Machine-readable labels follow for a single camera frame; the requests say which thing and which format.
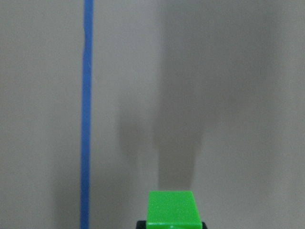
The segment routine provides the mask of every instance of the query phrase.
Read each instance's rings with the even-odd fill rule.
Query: black object
[[[136,229],[146,229],[146,221],[145,221],[145,220],[139,220],[139,221],[137,222],[137,227],[136,227]],[[202,222],[202,229],[208,229],[208,228],[206,227],[205,222]]]

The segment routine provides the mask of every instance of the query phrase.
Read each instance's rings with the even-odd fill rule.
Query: blue vertical line
[[[93,0],[84,0],[81,104],[81,229],[89,229]]]

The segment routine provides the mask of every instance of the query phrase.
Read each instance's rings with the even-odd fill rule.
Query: green block
[[[151,191],[146,229],[202,229],[191,191]]]

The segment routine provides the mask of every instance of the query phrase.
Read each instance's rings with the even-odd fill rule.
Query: wall surface
[[[190,189],[209,229],[305,228],[303,1],[96,0],[91,228]],[[79,227],[83,1],[0,2],[0,228]]]

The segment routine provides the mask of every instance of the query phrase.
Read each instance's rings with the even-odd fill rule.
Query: toy
[[[147,221],[136,229],[207,229],[191,191],[151,191]]]

